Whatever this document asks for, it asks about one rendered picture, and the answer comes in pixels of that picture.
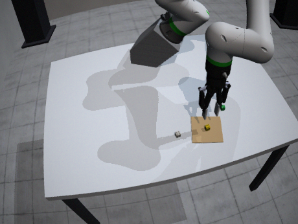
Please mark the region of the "white die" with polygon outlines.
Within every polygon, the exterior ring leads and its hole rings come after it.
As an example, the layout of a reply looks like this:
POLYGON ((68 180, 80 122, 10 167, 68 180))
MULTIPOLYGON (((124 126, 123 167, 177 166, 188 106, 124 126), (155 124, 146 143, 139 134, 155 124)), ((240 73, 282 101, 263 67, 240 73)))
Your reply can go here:
POLYGON ((181 136, 181 133, 179 131, 177 131, 177 132, 175 132, 175 136, 176 136, 176 138, 178 138, 181 136))

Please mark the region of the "tan flat mat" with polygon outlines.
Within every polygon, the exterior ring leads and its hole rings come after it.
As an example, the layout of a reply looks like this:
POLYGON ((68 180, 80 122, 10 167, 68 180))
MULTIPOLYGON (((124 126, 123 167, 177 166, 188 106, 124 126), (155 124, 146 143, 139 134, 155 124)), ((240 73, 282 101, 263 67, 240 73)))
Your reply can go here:
POLYGON ((220 117, 191 117, 192 143, 224 142, 220 117), (210 130, 205 130, 205 125, 210 125, 210 130))

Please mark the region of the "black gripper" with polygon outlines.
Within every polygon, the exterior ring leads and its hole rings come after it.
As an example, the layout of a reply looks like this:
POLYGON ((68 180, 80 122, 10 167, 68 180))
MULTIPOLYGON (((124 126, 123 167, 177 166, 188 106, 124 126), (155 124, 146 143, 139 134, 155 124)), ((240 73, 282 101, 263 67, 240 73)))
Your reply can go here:
POLYGON ((202 109, 202 117, 204 120, 206 120, 207 118, 208 106, 212 96, 214 96, 215 93, 216 93, 216 104, 214 108, 214 113, 216 116, 218 116, 220 107, 222 107, 222 103, 225 103, 227 99, 227 94, 231 87, 231 84, 226 80, 227 80, 226 78, 213 78, 207 73, 207 78, 206 78, 207 82, 205 84, 205 87, 198 88, 199 92, 201 92, 199 94, 199 105, 202 109), (207 90, 206 96, 205 96, 205 90, 207 90))

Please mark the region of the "yellow die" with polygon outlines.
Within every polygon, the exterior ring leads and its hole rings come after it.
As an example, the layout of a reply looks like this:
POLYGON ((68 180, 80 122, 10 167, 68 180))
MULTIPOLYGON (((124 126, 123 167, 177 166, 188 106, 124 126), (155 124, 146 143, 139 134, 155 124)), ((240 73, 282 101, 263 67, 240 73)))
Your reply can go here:
POLYGON ((210 130, 210 128, 211 128, 211 127, 210 127, 210 125, 209 125, 209 124, 205 125, 205 130, 206 130, 206 131, 209 131, 209 130, 210 130))

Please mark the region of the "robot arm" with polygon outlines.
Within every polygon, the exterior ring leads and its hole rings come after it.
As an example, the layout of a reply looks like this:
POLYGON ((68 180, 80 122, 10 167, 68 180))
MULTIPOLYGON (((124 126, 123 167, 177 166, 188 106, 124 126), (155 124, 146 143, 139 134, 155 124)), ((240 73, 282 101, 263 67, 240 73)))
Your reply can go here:
MULTIPOLYGON (((197 0, 155 0, 164 8, 159 24, 162 35, 178 44, 209 20, 208 10, 197 0)), ((215 78, 228 78, 233 56, 255 63, 266 63, 274 54, 269 0, 246 0, 246 28, 224 22, 211 24, 205 32, 205 70, 215 78), (247 29, 247 30, 246 30, 247 29)))

